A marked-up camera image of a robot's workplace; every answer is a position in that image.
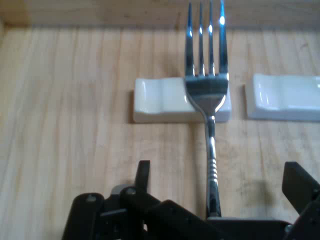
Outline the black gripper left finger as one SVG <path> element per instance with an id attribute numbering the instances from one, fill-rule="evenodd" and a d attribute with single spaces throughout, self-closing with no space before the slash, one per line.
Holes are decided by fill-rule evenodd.
<path id="1" fill-rule="evenodd" d="M 138 163 L 134 184 L 104 198 L 77 196 L 64 240 L 223 240 L 222 232 L 171 200 L 147 192 L 150 161 Z"/>

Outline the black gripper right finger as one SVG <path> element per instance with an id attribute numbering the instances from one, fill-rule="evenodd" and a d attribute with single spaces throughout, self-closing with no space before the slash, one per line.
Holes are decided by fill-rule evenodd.
<path id="1" fill-rule="evenodd" d="M 286 240 L 320 238 L 320 184 L 297 162 L 284 165 L 282 192 L 299 214 Z"/>

